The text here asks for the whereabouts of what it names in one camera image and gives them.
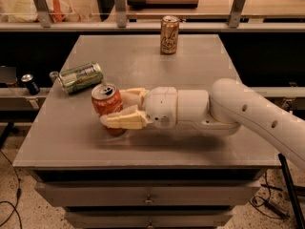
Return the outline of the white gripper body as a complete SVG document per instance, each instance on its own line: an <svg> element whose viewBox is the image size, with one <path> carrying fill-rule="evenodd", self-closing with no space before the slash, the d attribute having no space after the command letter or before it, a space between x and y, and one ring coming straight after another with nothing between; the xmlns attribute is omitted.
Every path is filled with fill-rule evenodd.
<svg viewBox="0 0 305 229"><path fill-rule="evenodd" d="M155 128L173 128L177 116L177 89L174 87L157 87L150 90L145 96L144 108Z"/></svg>

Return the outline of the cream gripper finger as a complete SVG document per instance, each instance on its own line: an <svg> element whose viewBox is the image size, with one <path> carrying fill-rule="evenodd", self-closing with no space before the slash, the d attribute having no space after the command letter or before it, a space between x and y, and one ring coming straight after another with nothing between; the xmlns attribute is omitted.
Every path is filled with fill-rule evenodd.
<svg viewBox="0 0 305 229"><path fill-rule="evenodd" d="M140 111L136 105L133 105L118 113L102 115L100 122L108 128L140 130L145 128L150 120L144 111Z"/></svg>
<svg viewBox="0 0 305 229"><path fill-rule="evenodd" d="M131 107L136 105L138 108L142 108L146 95L149 90L144 88L131 88L126 90L120 90L121 98L123 101L123 107Z"/></svg>

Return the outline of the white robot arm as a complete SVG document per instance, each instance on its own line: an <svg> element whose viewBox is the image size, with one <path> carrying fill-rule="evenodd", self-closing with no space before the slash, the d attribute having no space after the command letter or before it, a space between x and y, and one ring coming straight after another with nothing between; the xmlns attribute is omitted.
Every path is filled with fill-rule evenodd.
<svg viewBox="0 0 305 229"><path fill-rule="evenodd" d="M127 89L120 94L124 109L100 116L108 128L139 130L152 124L170 129L178 125L208 135L231 135L243 125L305 169L305 121L241 82L221 78L209 91L157 87Z"/></svg>

